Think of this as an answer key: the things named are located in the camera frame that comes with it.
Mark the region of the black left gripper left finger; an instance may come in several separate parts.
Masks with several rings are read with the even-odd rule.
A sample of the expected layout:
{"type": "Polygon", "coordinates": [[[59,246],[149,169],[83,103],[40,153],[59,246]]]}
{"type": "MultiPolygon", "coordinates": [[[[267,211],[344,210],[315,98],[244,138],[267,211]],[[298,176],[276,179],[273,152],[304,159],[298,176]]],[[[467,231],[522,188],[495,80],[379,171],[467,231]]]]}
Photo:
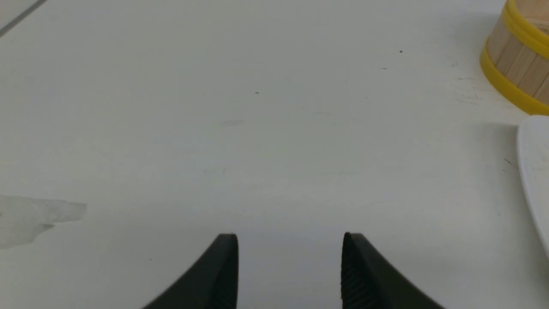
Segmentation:
{"type": "Polygon", "coordinates": [[[235,233],[220,233],[180,278],[146,309],[235,309],[239,247],[235,233]]]}

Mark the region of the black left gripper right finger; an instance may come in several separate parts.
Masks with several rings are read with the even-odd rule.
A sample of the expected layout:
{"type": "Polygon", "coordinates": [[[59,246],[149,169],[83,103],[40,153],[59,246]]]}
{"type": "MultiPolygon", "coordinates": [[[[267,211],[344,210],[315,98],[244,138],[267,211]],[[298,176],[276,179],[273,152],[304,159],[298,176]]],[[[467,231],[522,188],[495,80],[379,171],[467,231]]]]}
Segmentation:
{"type": "Polygon", "coordinates": [[[362,233],[346,232],[341,253],[344,309],[441,309],[403,276],[362,233]]]}

